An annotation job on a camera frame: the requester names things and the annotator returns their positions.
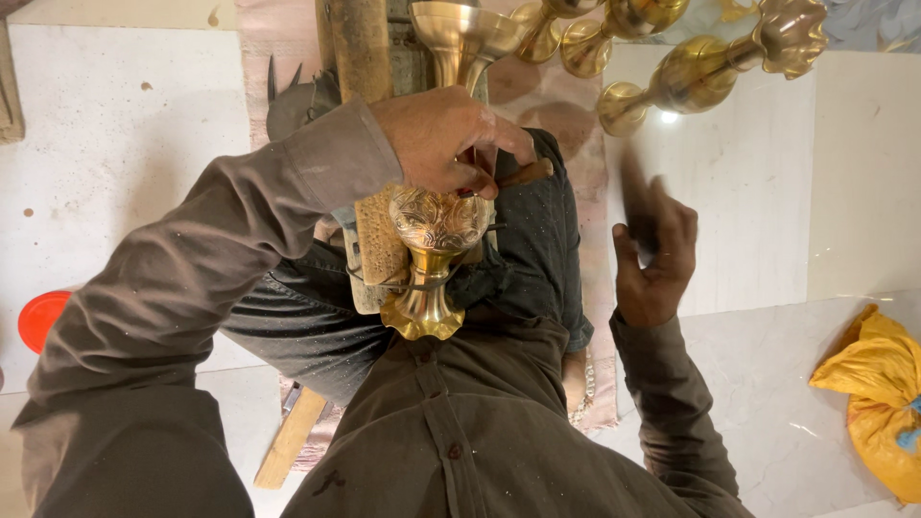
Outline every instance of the stain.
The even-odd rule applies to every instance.
[[[320,496],[323,491],[330,488],[330,485],[335,484],[337,488],[341,488],[345,485],[345,479],[339,478],[339,470],[333,469],[332,473],[323,478],[323,485],[319,489],[313,491],[313,496]]]
[[[208,15],[208,25],[211,27],[217,27],[217,24],[221,22],[221,20],[217,19],[217,9],[219,7],[220,5],[215,6],[214,9],[211,9],[211,14]]]
[[[542,75],[540,67],[507,56],[489,67],[486,79],[490,104],[502,105],[536,92]]]

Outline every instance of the wooden stick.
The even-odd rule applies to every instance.
[[[285,478],[297,460],[297,454],[300,453],[325,405],[326,401],[318,394],[307,387],[301,389],[300,397],[282,421],[282,425],[278,427],[272,445],[262,459],[262,465],[252,481],[253,486],[280,489],[285,484]]]

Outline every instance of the yellow plastic bag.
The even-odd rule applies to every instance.
[[[921,502],[921,347],[868,304],[809,384],[851,394],[847,431],[864,464],[902,503]]]

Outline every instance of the dark fabric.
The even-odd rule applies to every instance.
[[[491,303],[522,319],[547,317],[569,331],[567,350],[594,332],[582,312],[578,220],[572,184],[556,140],[529,129],[554,176],[502,190],[495,201],[498,253],[484,241],[484,261],[462,266],[447,286],[458,306]],[[496,177],[518,169],[499,152]],[[393,336],[379,315],[356,312],[342,249],[315,241],[304,257],[282,262],[233,308],[222,331],[249,352],[336,405],[351,401]],[[475,324],[468,312],[465,324]]]
[[[308,255],[322,214],[400,174],[353,100],[286,141],[216,159],[180,206],[132,231],[67,302],[29,378],[14,429],[34,515],[253,516],[254,473],[244,483],[227,458],[195,366],[282,257]],[[391,341],[285,516],[750,516],[677,319],[612,322],[650,473],[566,420],[562,325],[486,304],[471,317],[448,340]]]

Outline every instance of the man's right hand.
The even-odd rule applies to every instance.
[[[661,177],[650,187],[659,224],[659,253],[640,269],[635,243],[626,225],[614,225],[617,252],[617,306],[628,325],[662,325],[678,312],[684,290],[694,273],[697,213],[665,194]]]
[[[403,184],[436,193],[471,189],[487,200],[498,187],[483,168],[455,160],[469,147],[495,160],[497,148],[519,165],[537,160],[530,134],[471,99],[464,87],[435,88],[368,106],[403,169]]]

